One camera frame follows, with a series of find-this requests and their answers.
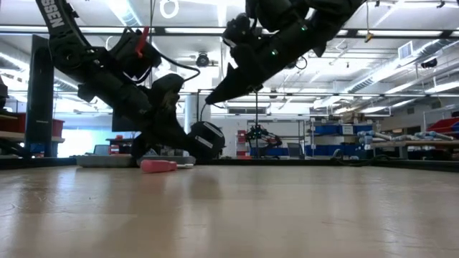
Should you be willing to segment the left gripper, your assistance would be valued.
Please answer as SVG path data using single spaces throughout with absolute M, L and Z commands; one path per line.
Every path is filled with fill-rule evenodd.
M 171 148 L 191 148 L 190 138 L 176 119 L 176 103 L 183 84 L 183 77 L 171 73 L 154 81 L 148 89 L 100 72 L 79 85 L 77 95 L 86 101 L 100 98 L 138 126 L 141 133 L 132 142 L 133 157 L 161 156 Z

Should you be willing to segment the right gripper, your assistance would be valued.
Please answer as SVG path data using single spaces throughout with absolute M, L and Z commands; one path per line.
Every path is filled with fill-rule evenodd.
M 300 19 L 271 37 L 237 44 L 232 53 L 238 68 L 227 68 L 227 76 L 206 97 L 206 104 L 212 105 L 260 91 L 264 81 L 309 50 L 323 51 L 327 41 L 336 35 L 335 24 Z

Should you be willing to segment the red handled screwdriver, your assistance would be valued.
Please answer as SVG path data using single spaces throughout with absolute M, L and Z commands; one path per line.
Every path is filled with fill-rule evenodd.
M 158 160 L 143 160 L 140 163 L 140 168 L 144 173 L 165 173 L 177 171 L 180 168 L 192 168 L 193 164 L 178 164 L 175 161 L 158 161 Z

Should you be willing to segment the black computer monitor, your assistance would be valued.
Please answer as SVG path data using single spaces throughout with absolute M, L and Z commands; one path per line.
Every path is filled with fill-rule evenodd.
M 139 131 L 136 126 L 127 117 L 121 115 L 119 112 L 113 111 L 111 129 L 113 132 L 137 132 Z

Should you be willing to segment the red box stack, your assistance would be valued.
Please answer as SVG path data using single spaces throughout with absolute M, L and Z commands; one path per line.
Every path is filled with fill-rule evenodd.
M 251 159 L 249 143 L 246 140 L 246 130 L 238 130 L 236 135 L 236 157 L 238 159 Z

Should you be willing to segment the grey plastic tool case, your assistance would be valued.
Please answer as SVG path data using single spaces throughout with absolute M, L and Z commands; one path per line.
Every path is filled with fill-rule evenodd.
M 193 166 L 196 163 L 196 158 L 192 156 L 143 156 L 135 159 L 131 154 L 75 156 L 75 160 L 83 168 L 137 168 L 143 160 L 173 161 L 180 166 Z

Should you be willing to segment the grey chair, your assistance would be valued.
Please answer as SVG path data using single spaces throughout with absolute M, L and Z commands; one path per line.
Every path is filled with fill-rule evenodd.
M 304 159 L 304 153 L 300 143 L 288 143 L 288 153 L 290 158 Z

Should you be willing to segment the blue storage bin row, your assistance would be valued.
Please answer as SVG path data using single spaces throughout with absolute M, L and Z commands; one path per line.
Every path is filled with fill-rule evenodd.
M 359 145 L 317 145 L 316 149 L 312 150 L 310 145 L 306 145 L 303 152 L 307 156 L 332 156 L 336 150 L 341 150 L 345 156 L 354 156 L 358 148 Z M 259 150 L 261 156 L 289 156 L 288 148 L 284 147 Z
M 372 130 L 371 125 L 317 125 L 316 135 L 356 135 L 361 131 Z

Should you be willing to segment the red ribbon tag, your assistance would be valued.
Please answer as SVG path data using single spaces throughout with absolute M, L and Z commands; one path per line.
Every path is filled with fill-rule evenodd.
M 144 27 L 143 31 L 142 31 L 142 34 L 140 35 L 140 38 L 139 38 L 139 40 L 137 42 L 137 45 L 136 45 L 136 48 L 135 48 L 135 52 L 138 55 L 138 58 L 142 58 L 143 57 L 142 49 L 144 48 L 144 46 L 146 44 L 146 37 L 149 35 L 149 30 L 150 30 L 149 27 Z

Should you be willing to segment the red storage bin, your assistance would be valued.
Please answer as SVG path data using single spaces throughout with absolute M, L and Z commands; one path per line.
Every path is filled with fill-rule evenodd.
M 52 120 L 52 137 L 62 137 L 62 130 L 64 127 L 64 121 L 63 120 Z
M 12 115 L 0 115 L 0 131 L 24 133 L 26 124 L 25 113 L 13 113 Z

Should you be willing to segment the yellow hanging plug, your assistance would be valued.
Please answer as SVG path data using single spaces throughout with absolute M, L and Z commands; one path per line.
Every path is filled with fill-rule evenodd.
M 366 7 L 366 36 L 365 36 L 365 43 L 368 43 L 374 35 L 370 32 L 370 24 L 369 24 L 369 0 L 365 0 L 365 7 Z

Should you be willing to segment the wooden shelf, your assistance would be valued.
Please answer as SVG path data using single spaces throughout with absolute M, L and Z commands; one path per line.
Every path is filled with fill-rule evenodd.
M 7 114 L 0 114 L 0 115 L 12 115 L 13 113 L 7 113 Z M 24 133 L 13 133 L 13 132 L 6 132 L 6 131 L 0 131 L 0 138 L 4 138 L 10 141 L 16 141 L 23 143 L 24 142 L 24 137 L 25 137 L 25 132 Z M 52 156 L 57 157 L 57 150 L 58 150 L 58 145 L 60 143 L 64 143 L 65 139 L 63 137 L 58 138 L 58 137 L 52 137 Z

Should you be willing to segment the wooden workbench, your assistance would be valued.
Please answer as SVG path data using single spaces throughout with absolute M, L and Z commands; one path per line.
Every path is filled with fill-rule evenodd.
M 459 148 L 459 140 L 403 140 L 403 141 L 385 141 L 380 143 L 371 143 L 371 148 L 376 154 L 377 148 L 399 148 L 399 157 L 408 159 L 408 148 L 410 146 L 432 146 L 436 148 L 455 149 Z

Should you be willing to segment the red bag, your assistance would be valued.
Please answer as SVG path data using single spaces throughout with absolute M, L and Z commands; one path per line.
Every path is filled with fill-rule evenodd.
M 427 131 L 435 131 L 443 134 L 458 134 L 459 133 L 459 117 L 446 118 L 437 121 L 428 127 Z

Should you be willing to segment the black metal rig frame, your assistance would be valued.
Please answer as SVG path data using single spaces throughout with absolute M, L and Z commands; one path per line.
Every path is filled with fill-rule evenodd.
M 205 98 L 209 93 L 210 91 L 204 90 L 197 93 L 197 103 L 194 104 L 194 107 L 197 108 L 196 120 L 212 123 L 223 132 L 225 146 L 221 151 L 221 157 L 236 157 L 237 131 L 246 130 L 248 120 L 254 120 L 256 116 L 261 118 L 262 108 L 259 103 L 250 99 L 253 96 L 207 105 Z

